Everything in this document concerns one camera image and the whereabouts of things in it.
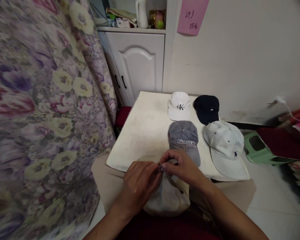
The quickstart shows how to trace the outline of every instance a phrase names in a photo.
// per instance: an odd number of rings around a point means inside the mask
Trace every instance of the pink sticky note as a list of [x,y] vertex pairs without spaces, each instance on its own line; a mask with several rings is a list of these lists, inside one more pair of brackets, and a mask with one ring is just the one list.
[[208,3],[209,0],[183,0],[177,32],[197,36]]

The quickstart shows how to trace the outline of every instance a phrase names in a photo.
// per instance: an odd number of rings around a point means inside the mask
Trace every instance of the finger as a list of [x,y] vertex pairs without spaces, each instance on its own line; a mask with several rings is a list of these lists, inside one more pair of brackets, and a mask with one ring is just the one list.
[[143,173],[141,174],[141,176],[138,179],[138,182],[144,187],[146,188],[148,186],[149,183],[149,179],[151,177],[151,175],[154,173],[155,170],[157,170],[159,167],[159,165],[157,163],[152,162],[152,164],[148,165]]
[[137,162],[136,166],[129,173],[130,178],[133,178],[135,181],[137,181],[143,174],[144,170],[151,164],[154,164],[154,162]]
[[147,192],[150,194],[150,196],[160,186],[160,184],[162,182],[162,176],[163,176],[163,172],[161,172],[161,173],[153,173],[151,175],[149,183],[148,183],[148,187],[147,187]]
[[124,174],[123,179],[126,179],[133,172],[133,169],[135,168],[136,164],[137,164],[137,161],[134,161],[134,162],[131,163],[130,167],[128,168],[128,170]]
[[180,152],[177,150],[169,149],[167,150],[160,158],[159,163],[164,163],[166,161],[169,161],[170,159],[175,159],[178,161],[178,164],[180,165],[182,163],[182,157],[180,155]]
[[162,163],[160,166],[166,171],[166,173],[179,177],[181,170],[180,166],[176,166],[171,163]]

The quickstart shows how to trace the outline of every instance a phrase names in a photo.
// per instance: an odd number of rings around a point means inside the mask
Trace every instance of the navy blue baseball cap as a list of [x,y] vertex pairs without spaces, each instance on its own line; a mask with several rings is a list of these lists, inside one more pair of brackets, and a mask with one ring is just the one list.
[[208,125],[219,120],[219,100],[217,97],[201,95],[194,100],[193,107],[202,124]]

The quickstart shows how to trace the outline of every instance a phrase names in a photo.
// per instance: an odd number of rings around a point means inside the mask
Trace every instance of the baseball cap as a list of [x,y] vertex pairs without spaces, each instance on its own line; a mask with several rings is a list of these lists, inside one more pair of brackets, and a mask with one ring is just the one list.
[[211,158],[223,175],[237,179],[250,179],[241,160],[244,139],[240,130],[227,122],[215,121],[204,128],[203,138],[210,145]]
[[[160,158],[161,155],[145,156],[138,161],[159,162]],[[177,163],[175,159],[168,162]],[[189,206],[189,185],[175,175],[164,173],[159,188],[151,195],[143,210],[152,216],[174,217],[183,213]]]
[[199,167],[201,164],[198,151],[198,132],[190,121],[177,121],[171,123],[168,132],[169,148],[184,150],[193,162]]
[[168,116],[172,121],[190,120],[190,99],[185,92],[174,92],[168,101]]
[[202,124],[208,125],[219,120],[219,100],[217,97],[201,95],[194,100],[193,107]]

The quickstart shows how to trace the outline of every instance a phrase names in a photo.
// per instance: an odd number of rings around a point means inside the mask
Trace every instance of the red shirt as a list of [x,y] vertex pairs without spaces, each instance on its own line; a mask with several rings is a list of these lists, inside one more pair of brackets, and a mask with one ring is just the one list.
[[222,238],[212,233],[210,224],[190,212],[186,211],[177,217],[154,217],[142,210],[122,230],[117,239],[220,240]]

